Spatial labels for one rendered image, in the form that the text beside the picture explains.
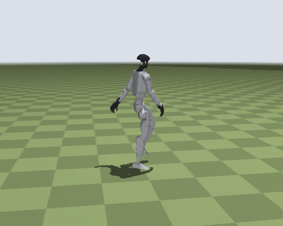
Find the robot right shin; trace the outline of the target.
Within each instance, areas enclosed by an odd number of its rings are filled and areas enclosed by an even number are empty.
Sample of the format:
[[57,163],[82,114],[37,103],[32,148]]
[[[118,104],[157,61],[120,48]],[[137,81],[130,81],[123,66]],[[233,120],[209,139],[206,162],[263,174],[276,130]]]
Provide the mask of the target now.
[[144,151],[144,146],[145,146],[145,142],[143,143],[143,139],[141,137],[138,137],[136,139],[136,154],[137,154],[136,164],[138,165],[140,165],[140,161]]

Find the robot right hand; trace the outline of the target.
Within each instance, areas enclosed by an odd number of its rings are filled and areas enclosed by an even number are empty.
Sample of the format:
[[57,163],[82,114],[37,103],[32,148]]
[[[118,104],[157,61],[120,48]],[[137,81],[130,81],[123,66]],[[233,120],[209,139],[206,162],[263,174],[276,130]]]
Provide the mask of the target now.
[[161,115],[160,115],[160,116],[163,116],[163,113],[164,113],[163,105],[162,105],[162,107],[158,105],[158,108],[159,108],[159,109],[160,109],[160,111],[161,111]]

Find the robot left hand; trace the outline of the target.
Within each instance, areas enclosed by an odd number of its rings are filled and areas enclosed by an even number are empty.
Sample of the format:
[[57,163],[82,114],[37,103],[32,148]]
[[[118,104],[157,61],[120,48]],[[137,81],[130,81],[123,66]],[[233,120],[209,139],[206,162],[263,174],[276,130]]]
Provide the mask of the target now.
[[112,106],[110,107],[110,110],[114,113],[114,110],[115,110],[115,108],[116,108],[116,111],[117,111],[117,106],[118,106],[118,104],[120,104],[121,102],[119,102],[119,99],[120,99],[120,97],[116,100],[116,102],[114,102],[113,104],[112,104]]

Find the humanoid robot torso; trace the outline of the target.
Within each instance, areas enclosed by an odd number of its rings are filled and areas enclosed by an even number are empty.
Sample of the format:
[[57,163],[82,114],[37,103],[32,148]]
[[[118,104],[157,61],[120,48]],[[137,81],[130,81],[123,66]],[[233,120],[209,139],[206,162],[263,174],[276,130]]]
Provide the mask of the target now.
[[143,98],[146,95],[146,85],[142,79],[142,74],[147,73],[145,70],[143,71],[134,71],[133,73],[133,85],[132,85],[132,92],[133,96],[137,97],[135,102],[133,103],[133,107],[135,112],[138,113],[140,108],[145,110],[145,104],[143,103]]

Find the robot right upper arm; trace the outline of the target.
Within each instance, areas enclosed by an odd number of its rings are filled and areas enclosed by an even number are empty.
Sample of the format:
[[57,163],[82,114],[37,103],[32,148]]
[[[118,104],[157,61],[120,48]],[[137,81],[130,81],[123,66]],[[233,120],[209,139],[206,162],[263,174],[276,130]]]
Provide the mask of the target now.
[[151,92],[153,90],[152,90],[152,84],[151,84],[151,77],[150,77],[150,75],[148,73],[143,73],[142,74],[142,79],[145,82],[148,95],[152,96]]

